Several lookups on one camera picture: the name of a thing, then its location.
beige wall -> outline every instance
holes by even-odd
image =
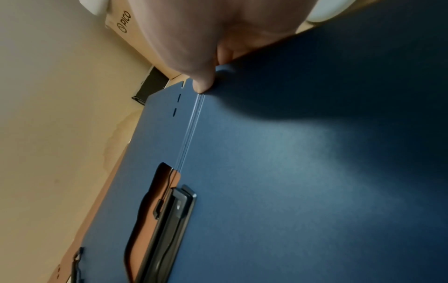
[[[129,141],[149,65],[77,0],[0,0],[0,274],[46,282]]]

white object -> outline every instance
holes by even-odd
[[[350,7],[356,0],[318,0],[307,20],[321,22],[329,20]]]
[[[109,0],[79,0],[79,2],[96,16],[104,14],[107,10],[107,5],[109,5]]]

cardboard box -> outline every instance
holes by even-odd
[[[106,15],[106,26],[134,47],[159,71],[172,79],[180,75],[161,60],[143,36],[127,0],[111,0]]]

blue folder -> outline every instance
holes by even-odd
[[[127,282],[161,162],[197,194],[170,283],[448,281],[446,11],[384,0],[150,96],[84,282]]]

hand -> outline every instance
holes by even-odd
[[[198,93],[215,66],[295,34],[317,0],[130,0],[151,46]]]

